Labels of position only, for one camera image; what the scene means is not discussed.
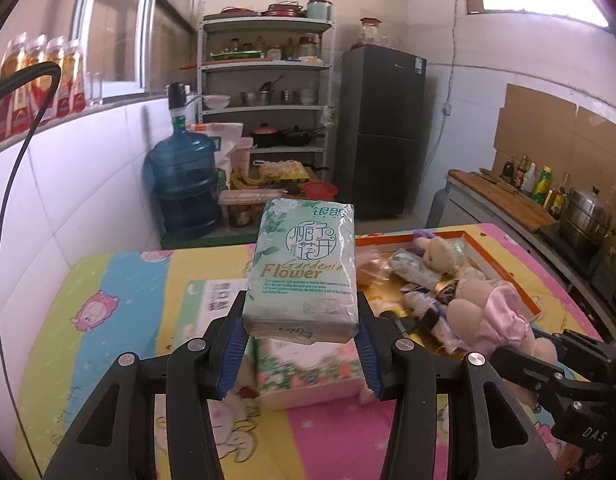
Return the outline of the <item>pink dress teddy bear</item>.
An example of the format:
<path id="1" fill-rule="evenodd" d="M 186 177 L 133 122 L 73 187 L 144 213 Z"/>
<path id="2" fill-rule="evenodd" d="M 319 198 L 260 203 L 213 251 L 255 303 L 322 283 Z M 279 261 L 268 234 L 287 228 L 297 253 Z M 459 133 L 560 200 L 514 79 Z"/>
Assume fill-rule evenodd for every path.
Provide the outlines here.
<path id="1" fill-rule="evenodd" d="M 468 351 L 491 358 L 498 348 L 514 348 L 548 364 L 557 364 L 555 344 L 538 338 L 520 313 L 521 296 L 513 285 L 492 286 L 475 278 L 457 282 L 447 307 L 448 324 Z"/>

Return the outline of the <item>purple dress teddy bear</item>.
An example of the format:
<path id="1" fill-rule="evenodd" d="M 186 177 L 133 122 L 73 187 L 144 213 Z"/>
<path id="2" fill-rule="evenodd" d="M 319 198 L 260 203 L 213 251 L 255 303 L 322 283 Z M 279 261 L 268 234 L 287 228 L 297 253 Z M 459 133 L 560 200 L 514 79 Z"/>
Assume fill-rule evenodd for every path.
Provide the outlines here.
<path id="1" fill-rule="evenodd" d="M 469 266 L 463 238 L 447 238 L 417 232 L 413 238 L 415 254 L 422 258 L 427 268 L 442 275 L 460 278 Z"/>

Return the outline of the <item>green gardenia tissue pack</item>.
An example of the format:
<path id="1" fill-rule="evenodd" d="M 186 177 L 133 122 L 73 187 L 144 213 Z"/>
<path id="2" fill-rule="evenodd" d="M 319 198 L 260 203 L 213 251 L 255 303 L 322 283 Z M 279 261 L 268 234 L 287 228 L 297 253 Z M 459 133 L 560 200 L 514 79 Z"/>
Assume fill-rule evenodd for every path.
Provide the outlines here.
<path id="1" fill-rule="evenodd" d="M 359 329 L 355 208 L 276 197 L 265 204 L 243 310 L 247 333 L 345 344 Z"/>

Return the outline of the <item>grey kitchen counter cabinet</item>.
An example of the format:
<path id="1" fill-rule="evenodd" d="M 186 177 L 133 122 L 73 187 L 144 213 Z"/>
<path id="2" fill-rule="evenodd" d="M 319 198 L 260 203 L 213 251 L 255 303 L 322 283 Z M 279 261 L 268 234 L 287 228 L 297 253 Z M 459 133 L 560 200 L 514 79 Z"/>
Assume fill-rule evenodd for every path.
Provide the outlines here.
<path id="1" fill-rule="evenodd" d="M 436 193 L 426 226 L 458 226 L 459 224 L 492 223 L 527 252 L 574 300 L 592 322 L 604 341 L 616 344 L 616 310 L 593 287 L 585 261 L 562 244 L 557 223 L 544 226 L 536 233 L 526 231 L 505 214 L 496 212 L 467 188 L 452 184 L 445 176 L 445 186 Z"/>

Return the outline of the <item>steel steamer pot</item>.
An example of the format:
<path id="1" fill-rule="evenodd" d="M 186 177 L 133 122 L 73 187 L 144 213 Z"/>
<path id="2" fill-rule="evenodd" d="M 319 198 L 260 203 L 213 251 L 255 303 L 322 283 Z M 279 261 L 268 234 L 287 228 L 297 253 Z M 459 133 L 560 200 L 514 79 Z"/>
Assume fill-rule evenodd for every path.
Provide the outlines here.
<path id="1" fill-rule="evenodd" d="M 616 236 L 609 207 L 600 200 L 600 190 L 573 188 L 559 217 L 559 232 L 573 250 L 596 254 L 608 237 Z"/>

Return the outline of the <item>blue water jug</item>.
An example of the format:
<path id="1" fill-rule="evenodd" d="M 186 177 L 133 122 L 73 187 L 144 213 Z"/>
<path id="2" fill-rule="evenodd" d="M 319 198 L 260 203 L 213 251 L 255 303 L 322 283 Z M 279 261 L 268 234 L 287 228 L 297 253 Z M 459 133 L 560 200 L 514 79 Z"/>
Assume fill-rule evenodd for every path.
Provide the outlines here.
<path id="1" fill-rule="evenodd" d="M 148 152 L 152 189 L 165 233 L 179 240 L 208 234 L 221 220 L 216 145 L 186 129 L 182 110 L 171 113 L 172 133 Z"/>

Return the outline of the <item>bananas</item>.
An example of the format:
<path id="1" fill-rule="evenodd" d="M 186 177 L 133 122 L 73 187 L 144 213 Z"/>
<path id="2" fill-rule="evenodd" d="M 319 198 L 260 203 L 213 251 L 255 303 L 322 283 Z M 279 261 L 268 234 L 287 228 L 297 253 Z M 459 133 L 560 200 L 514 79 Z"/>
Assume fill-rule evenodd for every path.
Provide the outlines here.
<path id="1" fill-rule="evenodd" d="M 265 179 L 248 177 L 242 168 L 233 168 L 230 177 L 232 188 L 235 190 L 257 190 L 265 185 Z"/>

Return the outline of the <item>dark sauce bottle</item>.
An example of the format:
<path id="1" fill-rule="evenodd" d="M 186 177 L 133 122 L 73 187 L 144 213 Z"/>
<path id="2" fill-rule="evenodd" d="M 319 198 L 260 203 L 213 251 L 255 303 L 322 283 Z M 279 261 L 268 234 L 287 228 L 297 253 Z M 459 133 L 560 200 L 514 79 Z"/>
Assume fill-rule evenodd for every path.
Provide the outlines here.
<path id="1" fill-rule="evenodd" d="M 500 178 L 504 180 L 506 183 L 511 184 L 514 179 L 515 174 L 515 165 L 513 160 L 509 160 L 503 166 L 502 172 L 500 174 Z"/>

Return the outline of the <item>egg tray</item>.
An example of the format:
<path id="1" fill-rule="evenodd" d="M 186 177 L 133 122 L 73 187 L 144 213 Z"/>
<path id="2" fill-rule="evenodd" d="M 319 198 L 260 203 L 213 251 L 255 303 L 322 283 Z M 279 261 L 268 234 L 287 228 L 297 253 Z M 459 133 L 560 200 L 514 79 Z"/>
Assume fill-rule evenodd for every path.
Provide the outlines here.
<path id="1" fill-rule="evenodd" d="M 279 160 L 269 162 L 268 160 L 256 160 L 255 167 L 258 169 L 259 177 L 269 182 L 307 182 L 310 180 L 309 172 L 298 160 Z"/>

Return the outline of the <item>brown cardboard sheet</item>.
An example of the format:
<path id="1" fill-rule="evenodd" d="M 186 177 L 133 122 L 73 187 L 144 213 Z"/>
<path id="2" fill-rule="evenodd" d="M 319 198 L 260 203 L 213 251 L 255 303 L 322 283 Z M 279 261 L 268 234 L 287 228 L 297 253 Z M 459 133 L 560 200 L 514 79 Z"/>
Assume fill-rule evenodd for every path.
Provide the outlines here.
<path id="1" fill-rule="evenodd" d="M 552 168 L 554 184 L 570 174 L 572 188 L 598 188 L 608 202 L 616 194 L 616 124 L 573 102 L 509 84 L 493 147 L 495 172 L 528 157 Z"/>

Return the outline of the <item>red lidded pot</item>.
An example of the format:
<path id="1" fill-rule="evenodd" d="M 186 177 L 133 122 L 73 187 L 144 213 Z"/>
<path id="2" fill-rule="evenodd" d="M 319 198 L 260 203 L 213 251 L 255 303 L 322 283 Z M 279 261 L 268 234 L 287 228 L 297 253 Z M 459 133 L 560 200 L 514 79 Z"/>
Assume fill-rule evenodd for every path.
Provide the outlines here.
<path id="1" fill-rule="evenodd" d="M 280 145 L 283 140 L 283 132 L 268 124 L 260 124 L 251 129 L 250 136 L 253 138 L 253 145 L 256 148 L 274 148 Z"/>

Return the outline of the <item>black refrigerator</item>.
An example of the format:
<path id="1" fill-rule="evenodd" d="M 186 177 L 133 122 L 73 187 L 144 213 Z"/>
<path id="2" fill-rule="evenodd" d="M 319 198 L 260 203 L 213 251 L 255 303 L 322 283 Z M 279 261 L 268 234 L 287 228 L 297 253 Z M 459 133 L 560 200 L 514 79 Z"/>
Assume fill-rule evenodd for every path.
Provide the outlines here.
<path id="1" fill-rule="evenodd" d="M 423 172 L 427 61 L 366 44 L 346 52 L 333 182 L 360 219 L 399 216 Z"/>

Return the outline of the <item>white metal shelf rack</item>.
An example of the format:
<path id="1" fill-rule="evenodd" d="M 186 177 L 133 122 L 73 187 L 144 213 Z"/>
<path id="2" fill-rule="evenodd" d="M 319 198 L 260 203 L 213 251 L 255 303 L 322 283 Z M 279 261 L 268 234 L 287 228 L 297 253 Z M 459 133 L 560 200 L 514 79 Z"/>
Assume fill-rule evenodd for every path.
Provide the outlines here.
<path id="1" fill-rule="evenodd" d="M 227 8 L 204 16 L 197 32 L 198 119 L 242 122 L 244 136 L 260 124 L 281 131 L 325 127 L 324 138 L 301 148 L 253 145 L 253 158 L 298 160 L 327 178 L 335 47 L 334 20 L 310 20 L 306 11 Z M 203 96 L 209 94 L 230 96 L 231 103 L 225 110 L 206 110 Z"/>

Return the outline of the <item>glass jar on fridge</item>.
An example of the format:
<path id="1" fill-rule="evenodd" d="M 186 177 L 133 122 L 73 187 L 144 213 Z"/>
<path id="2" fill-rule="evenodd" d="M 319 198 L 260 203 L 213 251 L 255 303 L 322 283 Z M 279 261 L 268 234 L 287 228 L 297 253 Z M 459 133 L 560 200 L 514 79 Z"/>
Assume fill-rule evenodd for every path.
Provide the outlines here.
<path id="1" fill-rule="evenodd" d="M 359 35 L 360 46 L 388 47 L 389 41 L 381 32 L 381 20 L 378 18 L 361 18 L 361 30 Z"/>

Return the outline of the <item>teal pot on shelf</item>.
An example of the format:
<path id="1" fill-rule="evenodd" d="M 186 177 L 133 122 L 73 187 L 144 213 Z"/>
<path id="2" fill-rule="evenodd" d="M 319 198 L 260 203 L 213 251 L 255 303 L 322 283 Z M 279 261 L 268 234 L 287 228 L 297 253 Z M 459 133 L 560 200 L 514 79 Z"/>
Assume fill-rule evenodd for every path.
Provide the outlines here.
<path id="1" fill-rule="evenodd" d="M 310 20 L 332 21 L 332 3 L 329 0 L 309 0 L 306 6 Z"/>

